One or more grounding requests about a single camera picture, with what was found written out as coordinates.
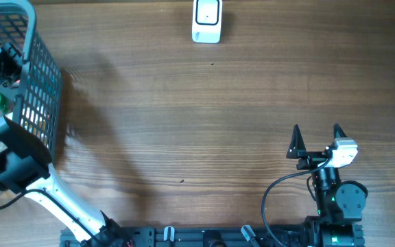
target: white object with black outline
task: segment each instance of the white object with black outline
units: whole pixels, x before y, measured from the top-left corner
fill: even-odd
[[[218,43],[222,32],[222,0],[194,0],[192,39],[197,43]]]

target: wood grain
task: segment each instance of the wood grain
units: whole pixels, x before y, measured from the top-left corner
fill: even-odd
[[[338,122],[360,150],[341,177],[370,190],[366,246],[395,246],[395,3],[227,1],[217,45],[191,40],[191,10],[36,6],[65,78],[63,179],[124,226],[260,226],[265,188],[295,172],[293,125],[321,150]],[[305,178],[267,201],[273,223],[315,210]],[[63,228],[24,199],[0,212],[0,246],[56,246]]]

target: brown wooden surface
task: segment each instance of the brown wooden surface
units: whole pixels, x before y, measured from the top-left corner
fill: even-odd
[[[370,190],[367,246],[395,246],[393,1],[228,2],[217,45],[191,40],[191,2],[36,10],[65,77],[56,167],[106,215],[260,226],[265,188],[295,172],[293,125],[321,150],[338,122],[360,150],[341,177]],[[275,188],[270,222],[316,214],[305,179]],[[0,212],[0,246],[56,246],[63,228],[23,199]]]

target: gray plastic basket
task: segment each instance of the gray plastic basket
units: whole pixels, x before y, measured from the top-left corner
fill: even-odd
[[[35,134],[54,157],[62,74],[36,30],[36,13],[27,0],[0,0],[0,41],[23,54],[13,121]]]

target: black cable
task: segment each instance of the black cable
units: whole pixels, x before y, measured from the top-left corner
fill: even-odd
[[[312,196],[312,199],[314,201],[316,201],[315,195],[313,195],[312,190],[310,189],[310,184],[309,184],[309,180],[312,178],[312,176],[308,177],[306,180],[306,185],[307,185],[307,189],[309,190],[310,195]]]
[[[328,162],[330,162],[330,159],[328,159],[327,161],[325,161],[322,165],[320,165],[319,167],[316,167],[315,169],[309,170],[309,171],[304,171],[304,172],[298,172],[295,174],[290,174],[287,176],[284,176],[282,178],[279,178],[278,180],[274,181],[265,191],[265,194],[263,195],[263,199],[261,201],[261,217],[263,219],[263,223],[265,224],[265,227],[267,229],[267,232],[271,235],[271,237],[277,242],[279,243],[282,247],[287,247],[286,245],[284,245],[283,243],[280,242],[280,240],[277,239],[277,237],[274,235],[274,233],[272,232],[271,228],[269,227],[269,224],[267,223],[266,220],[266,215],[265,215],[265,203],[266,203],[266,197],[269,193],[269,191],[271,191],[271,189],[277,185],[279,182],[284,181],[288,178],[293,178],[296,176],[301,176],[301,175],[305,175],[305,174],[309,174],[309,173],[313,173],[316,172],[324,167],[326,167],[326,165],[328,164]]]
[[[21,199],[23,196],[27,195],[28,193],[31,192],[36,192],[36,193],[41,193],[42,195],[44,195],[46,198],[48,198],[50,201],[52,201],[60,210],[62,210],[68,217],[70,217],[77,225],[80,226],[81,229],[83,229],[83,231],[85,231],[86,233],[88,233],[89,236],[91,236],[92,239],[94,239],[94,241],[96,241],[98,244],[100,244],[101,246],[106,246],[105,244],[103,244],[100,239],[96,238],[96,236],[94,236],[94,234],[92,234],[80,221],[78,218],[74,217],[74,215],[72,215],[71,213],[68,212],[68,210],[66,208],[64,208],[56,199],[54,199],[52,196],[50,196],[45,190],[42,189],[29,189],[27,191],[23,191],[22,193],[20,193],[19,195],[17,195],[15,198],[11,199],[11,201],[7,202],[6,204],[0,206],[0,210],[5,209],[7,207],[9,207],[10,205],[14,204],[17,200]]]

